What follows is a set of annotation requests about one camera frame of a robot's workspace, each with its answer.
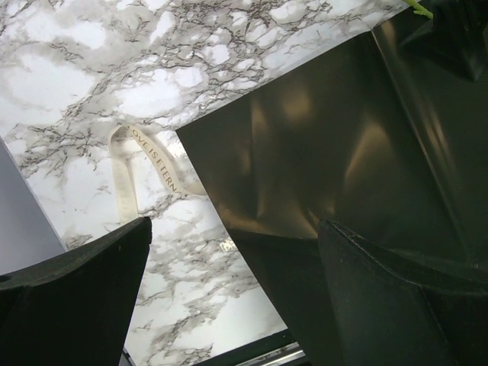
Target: black shopping bag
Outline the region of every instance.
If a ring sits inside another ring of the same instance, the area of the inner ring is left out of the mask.
[[[423,21],[405,11],[178,131],[315,365],[487,357],[488,72],[409,53]]]

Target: shiny black surface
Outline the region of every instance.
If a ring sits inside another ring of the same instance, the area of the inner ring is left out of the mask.
[[[470,82],[403,50],[424,21],[405,11],[178,131],[316,365],[348,364],[321,274],[320,220],[430,268],[486,269],[488,72]]]

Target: bag handle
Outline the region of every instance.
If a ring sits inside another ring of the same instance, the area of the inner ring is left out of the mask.
[[[183,188],[168,156],[139,128],[129,124],[117,126],[108,136],[108,152],[112,158],[112,172],[114,174],[115,194],[117,195],[117,206],[121,224],[129,223],[139,217],[136,190],[134,189],[132,179],[130,178],[129,169],[125,163],[125,159],[115,151],[112,141],[114,135],[121,130],[129,130],[130,135],[136,140],[139,147],[147,155],[158,172],[159,178],[170,192],[195,194],[199,196],[207,195],[204,186],[199,181]]]

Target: white marble surface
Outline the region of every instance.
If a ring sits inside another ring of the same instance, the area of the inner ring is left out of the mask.
[[[106,136],[174,130],[396,14],[400,0],[0,1],[0,136],[68,247],[119,223]],[[284,324],[207,198],[169,194],[128,143],[154,241],[127,349],[187,365]]]

